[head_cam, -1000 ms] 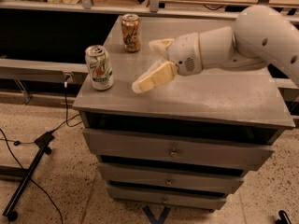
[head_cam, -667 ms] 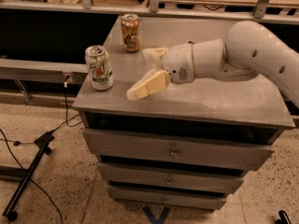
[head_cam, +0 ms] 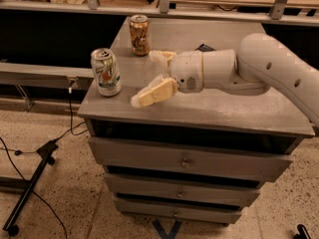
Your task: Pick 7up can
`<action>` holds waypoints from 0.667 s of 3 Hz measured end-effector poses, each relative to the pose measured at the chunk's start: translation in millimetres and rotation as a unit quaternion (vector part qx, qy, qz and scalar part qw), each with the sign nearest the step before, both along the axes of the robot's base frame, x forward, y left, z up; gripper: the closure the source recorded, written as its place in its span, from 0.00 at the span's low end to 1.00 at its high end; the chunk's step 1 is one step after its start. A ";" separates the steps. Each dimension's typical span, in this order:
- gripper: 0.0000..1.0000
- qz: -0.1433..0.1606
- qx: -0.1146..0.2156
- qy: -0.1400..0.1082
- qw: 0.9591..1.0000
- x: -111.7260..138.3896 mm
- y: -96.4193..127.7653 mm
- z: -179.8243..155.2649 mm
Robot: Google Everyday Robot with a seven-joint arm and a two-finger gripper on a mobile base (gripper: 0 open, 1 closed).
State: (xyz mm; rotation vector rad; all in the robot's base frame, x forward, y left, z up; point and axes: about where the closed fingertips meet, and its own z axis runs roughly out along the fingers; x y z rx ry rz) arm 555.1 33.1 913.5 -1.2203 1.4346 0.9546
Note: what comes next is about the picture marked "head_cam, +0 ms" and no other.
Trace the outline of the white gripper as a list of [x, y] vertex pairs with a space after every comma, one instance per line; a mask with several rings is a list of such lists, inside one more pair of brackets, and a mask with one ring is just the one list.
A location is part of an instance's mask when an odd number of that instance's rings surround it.
[[201, 51], [188, 51], [177, 55], [172, 51], [151, 50], [149, 57], [165, 71], [169, 65], [172, 78], [165, 78], [163, 75], [155, 77], [131, 98], [134, 108], [163, 102], [173, 97], [178, 90], [185, 94], [203, 90]]

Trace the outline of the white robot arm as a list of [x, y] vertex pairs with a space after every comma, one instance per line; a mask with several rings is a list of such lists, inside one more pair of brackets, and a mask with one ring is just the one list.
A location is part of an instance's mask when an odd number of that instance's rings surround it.
[[163, 102], [177, 92], [219, 89], [233, 95], [256, 96], [273, 88], [319, 126], [319, 71], [271, 36], [250, 34], [236, 51], [151, 51], [149, 56], [165, 74], [132, 97], [135, 108]]

